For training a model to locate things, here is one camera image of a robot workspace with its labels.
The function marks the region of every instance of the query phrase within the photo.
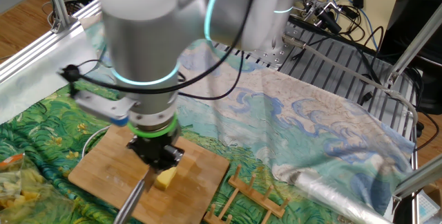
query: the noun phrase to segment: black electronic device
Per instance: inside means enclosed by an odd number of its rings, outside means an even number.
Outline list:
[[[353,0],[353,6],[358,9],[364,8],[364,0]]]

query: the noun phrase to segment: patterned fabric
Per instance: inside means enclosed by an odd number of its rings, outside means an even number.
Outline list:
[[[197,41],[180,58],[187,78],[201,73],[222,56],[205,41]],[[186,88],[195,95],[220,95],[233,84],[239,58],[198,85]],[[181,97],[178,118],[182,135],[231,162],[213,202],[216,214],[233,192],[227,179],[242,165],[240,178],[257,178],[254,188],[281,204],[291,197],[282,219],[268,223],[338,223],[331,210],[303,198],[293,186],[302,169],[338,183],[349,196],[383,213],[392,191],[410,171],[413,144],[381,124],[358,105],[286,75],[246,62],[237,89],[217,102]],[[77,88],[115,100],[117,92],[85,82]],[[41,174],[66,198],[73,210],[56,208],[23,223],[112,223],[117,210],[69,183],[85,141],[108,123],[84,113],[69,98],[66,87],[49,95],[0,126],[1,159],[25,151]],[[260,223],[265,211],[239,194],[226,214],[232,223]]]

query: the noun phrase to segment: white cable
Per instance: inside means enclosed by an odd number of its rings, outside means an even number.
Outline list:
[[[48,15],[48,18],[47,18],[47,20],[48,20],[48,24],[49,24],[49,26],[50,26],[50,28],[52,28],[53,26],[54,26],[54,24],[51,24],[50,23],[50,16],[52,16],[52,14],[54,13],[54,11],[51,11],[50,13],[49,13],[49,15]]]
[[[74,2],[74,1],[77,1],[77,0],[65,0],[64,2],[65,2],[65,3],[68,3],[68,2]],[[47,6],[48,4],[50,4],[50,1],[44,3],[44,4],[41,6],[41,11],[43,11],[44,14],[46,14],[46,12],[44,11],[44,7]],[[80,5],[81,8],[84,7],[84,5],[83,5],[82,3],[78,3],[78,4]],[[51,23],[50,23],[50,20],[49,20],[49,18],[50,18],[50,16],[51,16],[52,14],[54,14],[54,11],[50,12],[50,13],[48,14],[48,18],[47,18],[47,20],[48,20],[48,24],[49,24],[50,28],[54,27],[54,24],[51,24]]]
[[[417,111],[414,108],[414,106],[407,100],[405,99],[399,92],[393,91],[391,89],[388,89],[386,87],[384,87],[383,85],[377,84],[376,82],[366,78],[365,76],[358,74],[356,72],[354,72],[353,70],[333,61],[332,59],[326,57],[325,55],[323,55],[322,53],[320,53],[319,51],[317,51],[316,49],[308,46],[308,45],[304,45],[303,46],[306,50],[312,52],[313,54],[319,56],[321,59],[323,59],[324,61],[333,64],[334,66],[336,66],[337,68],[353,75],[354,77],[357,77],[358,79],[360,79],[363,82],[366,82],[382,91],[384,91],[384,93],[388,94],[390,97],[394,98],[394,99],[398,99],[400,100],[402,103],[404,103],[405,106],[407,106],[408,110],[412,112],[412,117],[413,117],[413,127],[417,124],[418,121],[418,115],[417,115]]]
[[[104,128],[102,128],[102,129],[98,130],[96,133],[92,134],[91,137],[89,137],[89,139],[86,141],[86,143],[85,143],[84,146],[83,146],[83,151],[82,151],[82,153],[81,153],[81,159],[83,159],[84,156],[86,155],[86,149],[88,148],[88,144],[90,143],[90,141],[92,141],[92,139],[93,139],[96,135],[98,135],[99,133],[102,133],[103,131],[109,129],[109,127],[111,127],[111,126],[104,127]]]

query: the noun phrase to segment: blue cable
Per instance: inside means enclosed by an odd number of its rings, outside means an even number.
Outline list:
[[[370,19],[368,18],[367,14],[365,14],[365,12],[364,12],[362,9],[359,9],[359,10],[362,12],[362,14],[364,14],[365,18],[367,19],[368,26],[370,26],[370,31],[373,33],[372,23],[370,22]],[[376,44],[376,40],[374,39],[374,35],[373,35],[372,39],[373,39],[374,47],[375,47],[376,50],[377,50],[377,49],[378,49],[378,45]]]

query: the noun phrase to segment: wooden floor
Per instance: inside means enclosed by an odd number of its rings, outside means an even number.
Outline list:
[[[0,15],[0,59],[5,56],[14,55],[49,31],[50,26],[46,20],[47,15],[41,10],[41,6],[47,1],[49,0],[25,0],[13,9]],[[45,10],[50,12],[52,9],[50,6],[47,6]],[[433,118],[442,127],[442,115],[433,115]],[[421,113],[419,114],[419,120],[425,125],[423,135],[419,138],[418,142],[418,145],[421,145],[435,133],[436,128]],[[440,153],[442,153],[442,134],[418,152],[419,166],[424,165]]]
[[[41,6],[49,0],[25,0],[0,15],[0,63],[50,30]],[[52,11],[50,5],[44,10]]]

